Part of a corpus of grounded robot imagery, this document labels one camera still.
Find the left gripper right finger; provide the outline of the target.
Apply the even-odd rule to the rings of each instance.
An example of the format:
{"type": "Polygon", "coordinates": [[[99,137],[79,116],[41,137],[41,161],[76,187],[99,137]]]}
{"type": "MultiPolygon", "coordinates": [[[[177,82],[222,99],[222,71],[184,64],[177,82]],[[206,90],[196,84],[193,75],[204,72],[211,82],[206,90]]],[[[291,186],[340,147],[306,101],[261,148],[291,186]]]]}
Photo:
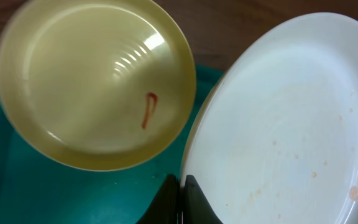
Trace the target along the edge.
{"type": "Polygon", "coordinates": [[[183,189],[184,224],[223,224],[211,208],[193,175],[187,175],[183,189]]]}

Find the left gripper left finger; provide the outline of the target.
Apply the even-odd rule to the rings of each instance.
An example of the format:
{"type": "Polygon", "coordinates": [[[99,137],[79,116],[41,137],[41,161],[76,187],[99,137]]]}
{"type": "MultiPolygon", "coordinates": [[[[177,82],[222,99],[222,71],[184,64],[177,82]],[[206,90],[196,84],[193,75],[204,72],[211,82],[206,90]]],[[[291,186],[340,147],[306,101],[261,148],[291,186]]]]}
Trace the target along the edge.
{"type": "Polygon", "coordinates": [[[136,224],[177,224],[179,182],[175,175],[166,176],[149,207],[136,224]]]}

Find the white plate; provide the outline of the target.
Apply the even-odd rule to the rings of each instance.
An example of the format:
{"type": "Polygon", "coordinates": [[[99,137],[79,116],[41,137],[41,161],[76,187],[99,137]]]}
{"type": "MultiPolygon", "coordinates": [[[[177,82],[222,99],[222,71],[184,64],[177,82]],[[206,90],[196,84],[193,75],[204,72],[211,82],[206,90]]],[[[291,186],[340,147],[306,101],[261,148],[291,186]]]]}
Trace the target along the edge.
{"type": "Polygon", "coordinates": [[[358,21],[305,14],[257,39],[203,103],[181,173],[223,223],[358,223],[358,21]]]}

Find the yellow-green plate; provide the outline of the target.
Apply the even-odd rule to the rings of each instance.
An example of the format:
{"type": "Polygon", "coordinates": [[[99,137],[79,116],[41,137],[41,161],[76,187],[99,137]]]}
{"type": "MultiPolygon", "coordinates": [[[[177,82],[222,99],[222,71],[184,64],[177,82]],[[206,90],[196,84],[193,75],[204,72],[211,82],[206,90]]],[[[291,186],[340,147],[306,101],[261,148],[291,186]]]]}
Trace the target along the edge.
{"type": "Polygon", "coordinates": [[[28,1],[0,38],[0,102],[34,149],[121,170],[164,151],[196,95],[190,46],[156,2],[28,1]]]}

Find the teal plastic tray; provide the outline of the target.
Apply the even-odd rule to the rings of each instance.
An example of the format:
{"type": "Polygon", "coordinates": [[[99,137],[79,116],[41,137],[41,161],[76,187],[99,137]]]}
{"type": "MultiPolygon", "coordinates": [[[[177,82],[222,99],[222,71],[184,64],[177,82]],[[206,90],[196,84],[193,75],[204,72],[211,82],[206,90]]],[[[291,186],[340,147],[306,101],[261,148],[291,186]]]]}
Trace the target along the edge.
{"type": "Polygon", "coordinates": [[[0,105],[0,223],[135,223],[167,175],[180,173],[192,120],[157,157],[91,172],[64,166],[28,145],[0,105]]]}

